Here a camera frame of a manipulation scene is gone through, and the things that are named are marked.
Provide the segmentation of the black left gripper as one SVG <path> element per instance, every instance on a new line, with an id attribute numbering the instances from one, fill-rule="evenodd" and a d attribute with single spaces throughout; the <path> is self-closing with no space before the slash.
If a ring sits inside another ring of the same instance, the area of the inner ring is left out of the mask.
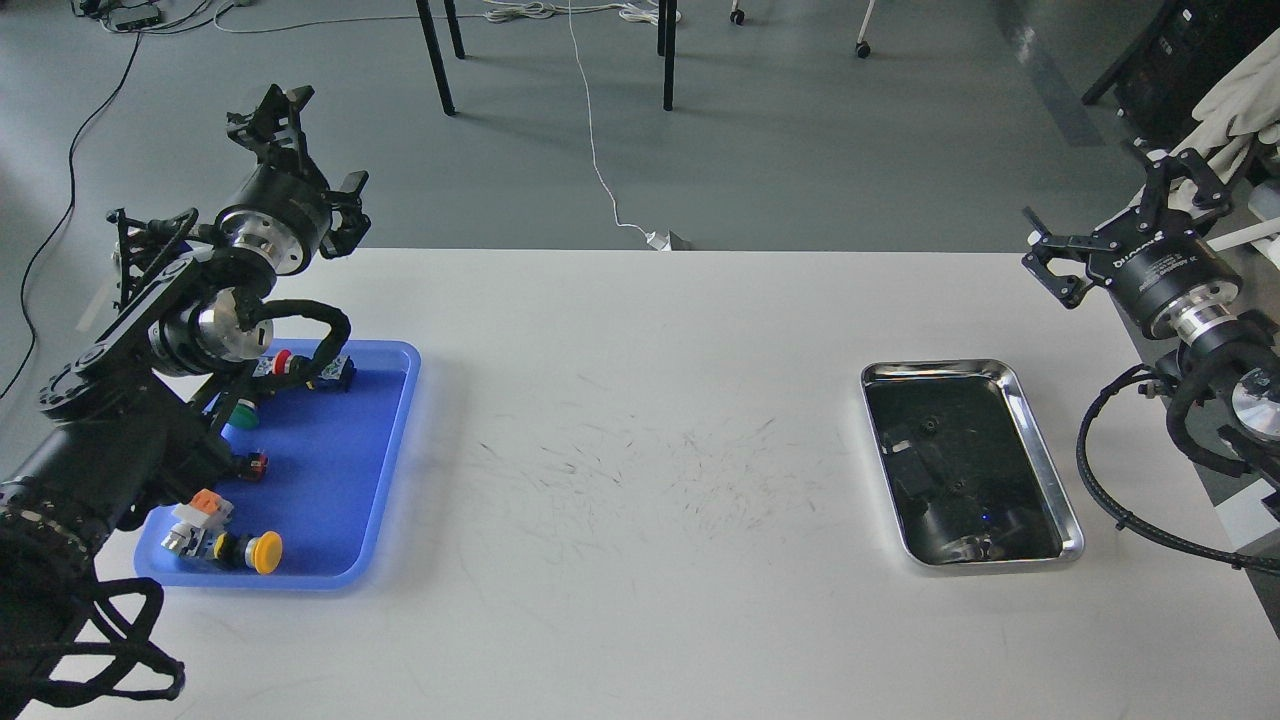
<path id="1" fill-rule="evenodd" d="M 276 275 L 303 272 L 320 254 L 349 256 L 371 228 L 361 193 L 366 170 L 351 172 L 338 190 L 316 190 L 300 114 L 314 96 L 310 85 L 282 90 L 270 85 L 248 113 L 227 113 L 227 137 L 248 149 L 259 164 L 233 193 L 214 225 L 230 246 L 266 258 Z M 339 217 L 332 227 L 332 211 Z"/>

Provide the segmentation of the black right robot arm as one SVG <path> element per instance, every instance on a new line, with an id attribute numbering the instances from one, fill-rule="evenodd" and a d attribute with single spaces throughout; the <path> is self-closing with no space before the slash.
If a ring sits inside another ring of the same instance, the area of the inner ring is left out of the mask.
<path id="1" fill-rule="evenodd" d="M 1140 155 L 1146 182 L 1135 204 L 1088 234 L 1055 234 L 1029 209 L 1021 263 L 1065 307 L 1105 290 L 1148 340 L 1176 340 L 1155 365 L 1139 364 L 1105 386 L 1076 437 L 1087 491 L 1120 530 L 1236 569 L 1277 574 L 1277 560 L 1198 544 L 1137 516 L 1098 482 L 1087 455 L 1094 419 L 1135 386 L 1167 398 L 1165 427 L 1190 461 L 1226 477 L 1258 477 L 1263 507 L 1277 515 L 1277 325 L 1263 313 L 1230 309 L 1242 278 L 1202 229 L 1233 209 L 1226 182 L 1194 149 Z"/>

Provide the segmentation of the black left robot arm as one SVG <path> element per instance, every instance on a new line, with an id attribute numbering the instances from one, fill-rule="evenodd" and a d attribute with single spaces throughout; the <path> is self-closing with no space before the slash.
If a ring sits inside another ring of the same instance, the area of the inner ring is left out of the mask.
<path id="1" fill-rule="evenodd" d="M 367 173 L 330 187 L 308 155 L 308 86 L 270 85 L 229 113 L 253 172 L 210 223 L 195 209 L 140 220 L 115 210 L 115 320 L 41 389 L 52 432 L 3 483 L 3 716 L 29 702 L 174 700 L 184 665 L 152 642 L 163 588 L 104 582 L 95 559 L 115 530 L 219 480 L 257 480 L 262 454 L 233 454 L 236 406 L 319 379 L 349 338 L 348 316 L 270 300 L 276 279 L 355 251 L 371 222 Z"/>

